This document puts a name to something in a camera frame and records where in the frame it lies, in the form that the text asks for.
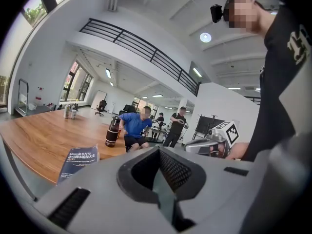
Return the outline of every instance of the black shorts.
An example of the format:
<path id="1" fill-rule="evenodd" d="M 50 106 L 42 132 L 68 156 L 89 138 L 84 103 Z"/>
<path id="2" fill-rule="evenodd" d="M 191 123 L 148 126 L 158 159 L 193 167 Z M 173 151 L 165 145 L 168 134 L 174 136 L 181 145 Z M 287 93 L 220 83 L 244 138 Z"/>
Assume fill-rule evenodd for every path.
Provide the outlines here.
<path id="1" fill-rule="evenodd" d="M 134 138 L 133 136 L 125 136 L 125 145 L 132 146 L 133 144 L 138 143 L 140 146 L 147 142 L 147 140 L 143 137 Z"/>

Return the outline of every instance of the person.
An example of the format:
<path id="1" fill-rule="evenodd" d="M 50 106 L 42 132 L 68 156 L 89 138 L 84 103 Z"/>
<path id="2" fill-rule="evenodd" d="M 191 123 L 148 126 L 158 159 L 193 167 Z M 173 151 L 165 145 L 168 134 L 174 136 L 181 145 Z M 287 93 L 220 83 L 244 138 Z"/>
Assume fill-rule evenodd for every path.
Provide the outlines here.
<path id="1" fill-rule="evenodd" d="M 165 142 L 163 143 L 163 146 L 169 146 L 169 144 L 171 142 L 170 147 L 175 147 L 177 141 L 180 138 L 183 127 L 186 124 L 186 119 L 184 118 L 185 113 L 186 113 L 186 108 L 181 107 L 178 114 L 174 113 L 170 117 L 170 120 L 172 121 L 172 125 L 170 128 L 168 137 L 166 138 Z"/>
<path id="2" fill-rule="evenodd" d="M 125 145 L 131 148 L 129 152 L 138 150 L 140 147 L 148 148 L 149 143 L 142 137 L 141 131 L 146 127 L 152 126 L 151 108 L 146 106 L 143 107 L 140 114 L 129 113 L 120 115 L 120 125 L 123 128 Z"/>
<path id="3" fill-rule="evenodd" d="M 294 119 L 290 119 L 285 108 L 288 105 L 280 96 L 290 90 L 288 86 L 299 70 L 311 63 L 312 41 L 283 3 L 277 15 L 272 15 L 256 0 L 227 0 L 223 12 L 230 28 L 258 34 L 268 50 L 260 71 L 261 104 L 253 136 L 250 143 L 235 144 L 227 157 L 254 161 L 260 151 L 295 134 Z"/>
<path id="4" fill-rule="evenodd" d="M 153 121 L 153 123 L 157 123 L 158 124 L 158 129 L 161 130 L 161 127 L 164 124 L 164 114 L 163 113 L 159 113 L 159 117 L 155 121 Z M 152 131 L 152 138 L 156 139 L 156 137 L 157 137 L 157 133 L 154 133 Z"/>

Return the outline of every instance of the railing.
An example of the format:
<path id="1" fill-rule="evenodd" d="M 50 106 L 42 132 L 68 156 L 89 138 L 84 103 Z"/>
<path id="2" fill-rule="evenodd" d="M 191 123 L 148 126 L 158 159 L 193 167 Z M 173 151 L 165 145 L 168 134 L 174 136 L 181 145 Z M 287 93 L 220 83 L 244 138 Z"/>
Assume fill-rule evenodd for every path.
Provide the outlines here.
<path id="1" fill-rule="evenodd" d="M 261 97 L 252 97 L 252 96 L 245 96 L 245 97 L 257 105 L 260 105 L 260 103 L 261 103 Z"/>
<path id="2" fill-rule="evenodd" d="M 197 96 L 199 84 L 164 52 L 141 37 L 115 25 L 90 18 L 80 32 L 116 43 L 145 58 Z"/>

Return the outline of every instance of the ceiling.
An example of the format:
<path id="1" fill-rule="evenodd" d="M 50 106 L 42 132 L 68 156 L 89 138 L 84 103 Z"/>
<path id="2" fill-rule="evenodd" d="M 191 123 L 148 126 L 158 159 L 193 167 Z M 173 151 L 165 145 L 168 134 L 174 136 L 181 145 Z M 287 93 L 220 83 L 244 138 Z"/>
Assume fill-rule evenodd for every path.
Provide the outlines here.
<path id="1" fill-rule="evenodd" d="M 177 31 L 184 32 L 189 40 L 196 43 L 205 54 L 218 83 L 225 87 L 240 87 L 238 92 L 245 96 L 259 96 L 254 90 L 245 87 L 259 87 L 259 73 L 264 65 L 266 48 L 259 36 L 239 29 L 230 29 L 226 23 L 213 23 L 210 7 L 224 5 L 226 0 L 118 0 L 118 6 L 136 10 L 144 16 L 149 12 L 158 13 L 164 20 L 172 22 Z M 267 9 L 276 9 L 278 0 L 258 0 Z M 201 42 L 201 33 L 211 34 L 212 40 Z"/>
<path id="2" fill-rule="evenodd" d="M 84 62 L 88 63 L 94 69 L 101 81 L 108 84 L 112 82 L 115 87 L 131 93 L 138 98 L 148 97 L 143 100 L 155 105 L 178 108 L 181 96 L 151 77 L 103 53 L 85 47 L 74 46 L 74 49 Z M 111 78 L 107 77 L 106 69 L 110 70 Z M 163 97 L 152 96 L 159 94 L 163 95 Z M 194 104 L 188 102 L 186 108 L 192 112 Z"/>

